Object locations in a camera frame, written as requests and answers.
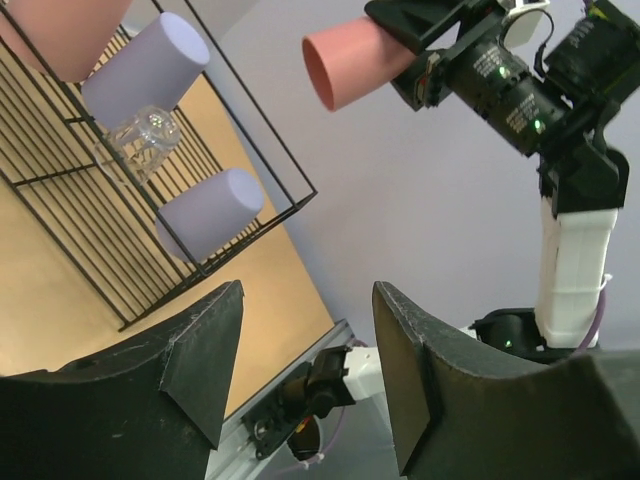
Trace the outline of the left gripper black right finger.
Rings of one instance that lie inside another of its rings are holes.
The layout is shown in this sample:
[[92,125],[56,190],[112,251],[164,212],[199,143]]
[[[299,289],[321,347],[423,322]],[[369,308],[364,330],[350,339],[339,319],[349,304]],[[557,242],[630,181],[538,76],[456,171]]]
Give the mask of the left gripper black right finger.
[[535,363],[471,338],[386,281],[373,285],[372,309],[402,477],[638,477],[637,352]]

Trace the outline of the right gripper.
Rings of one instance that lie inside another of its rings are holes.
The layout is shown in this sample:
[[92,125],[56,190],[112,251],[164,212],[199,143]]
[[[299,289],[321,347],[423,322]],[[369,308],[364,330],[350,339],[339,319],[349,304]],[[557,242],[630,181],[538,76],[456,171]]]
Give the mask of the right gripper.
[[607,124],[639,87],[639,26],[591,1],[533,63],[498,44],[499,1],[374,0],[364,12],[416,55],[391,84],[413,110],[454,94],[525,156],[606,157]]

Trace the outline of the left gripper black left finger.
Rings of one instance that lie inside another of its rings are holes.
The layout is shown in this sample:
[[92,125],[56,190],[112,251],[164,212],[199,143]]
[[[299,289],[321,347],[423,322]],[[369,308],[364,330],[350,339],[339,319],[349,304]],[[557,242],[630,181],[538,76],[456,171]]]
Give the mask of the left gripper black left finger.
[[5,479],[201,479],[220,443],[244,290],[224,283],[173,317],[59,370],[1,381]]

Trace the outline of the red plastic cup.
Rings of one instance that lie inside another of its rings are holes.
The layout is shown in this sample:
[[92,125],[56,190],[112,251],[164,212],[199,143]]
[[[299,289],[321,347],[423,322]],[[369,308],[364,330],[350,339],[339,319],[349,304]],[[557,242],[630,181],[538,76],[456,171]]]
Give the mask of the red plastic cup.
[[301,48],[315,93],[330,112],[379,89],[416,58],[368,17],[309,34]]

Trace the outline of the small lavender plastic cup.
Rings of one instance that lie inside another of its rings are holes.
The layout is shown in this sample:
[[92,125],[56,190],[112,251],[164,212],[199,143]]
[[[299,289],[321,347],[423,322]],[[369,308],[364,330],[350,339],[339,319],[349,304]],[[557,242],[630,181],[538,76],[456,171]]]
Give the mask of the small lavender plastic cup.
[[264,204],[256,178],[241,168],[231,168],[163,205],[155,221],[157,235],[173,256],[201,263],[245,229]]

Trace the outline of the black wire dish rack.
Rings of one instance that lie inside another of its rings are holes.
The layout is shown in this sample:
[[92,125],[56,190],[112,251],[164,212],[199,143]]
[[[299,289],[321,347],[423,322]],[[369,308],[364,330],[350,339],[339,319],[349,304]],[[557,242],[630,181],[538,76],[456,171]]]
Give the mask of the black wire dish rack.
[[1,5],[1,179],[129,327],[305,206],[275,210],[256,145],[207,73],[200,18],[124,1]]

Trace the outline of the clear plastic cup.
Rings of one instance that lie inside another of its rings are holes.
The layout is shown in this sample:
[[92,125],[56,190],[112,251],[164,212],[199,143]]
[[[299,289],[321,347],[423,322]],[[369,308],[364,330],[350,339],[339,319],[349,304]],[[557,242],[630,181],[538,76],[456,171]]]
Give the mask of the clear plastic cup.
[[180,127],[168,111],[146,106],[104,133],[94,145],[94,163],[116,183],[144,185],[180,139]]

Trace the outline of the large lavender plastic cup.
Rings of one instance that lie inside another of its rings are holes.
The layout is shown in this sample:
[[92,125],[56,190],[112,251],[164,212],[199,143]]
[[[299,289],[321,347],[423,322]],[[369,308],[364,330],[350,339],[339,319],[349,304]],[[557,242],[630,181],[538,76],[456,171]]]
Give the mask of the large lavender plastic cup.
[[82,84],[87,111],[112,130],[147,106],[171,111],[210,61],[182,17],[164,12]]

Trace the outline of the salmon pink plastic cup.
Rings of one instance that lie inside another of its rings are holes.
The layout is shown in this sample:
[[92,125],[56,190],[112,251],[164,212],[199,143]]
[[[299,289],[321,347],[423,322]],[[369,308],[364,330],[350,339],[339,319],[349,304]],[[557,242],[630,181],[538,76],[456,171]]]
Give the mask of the salmon pink plastic cup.
[[1,39],[25,64],[51,68],[70,83],[85,80],[131,0],[15,0],[1,16]]

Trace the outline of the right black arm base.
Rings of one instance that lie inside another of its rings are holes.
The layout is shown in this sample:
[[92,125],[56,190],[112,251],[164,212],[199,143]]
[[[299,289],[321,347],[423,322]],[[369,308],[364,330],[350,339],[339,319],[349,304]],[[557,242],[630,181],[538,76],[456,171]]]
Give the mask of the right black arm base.
[[295,367],[242,417],[257,459],[276,452],[304,419],[323,419],[332,409],[355,403],[344,381],[346,357],[352,351],[347,345],[320,351],[312,362]]

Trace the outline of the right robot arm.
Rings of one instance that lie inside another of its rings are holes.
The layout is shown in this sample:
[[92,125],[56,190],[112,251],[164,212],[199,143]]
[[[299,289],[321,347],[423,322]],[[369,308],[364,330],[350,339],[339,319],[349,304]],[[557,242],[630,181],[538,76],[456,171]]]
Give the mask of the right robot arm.
[[587,1],[565,37],[532,62],[515,53],[545,1],[370,1],[358,19],[303,37],[321,103],[337,111],[391,85],[413,110],[454,96],[526,157],[537,156],[543,228],[531,309],[495,311],[477,338],[541,363],[596,346],[606,256],[626,198],[627,158],[607,125],[639,87],[638,24],[610,1]]

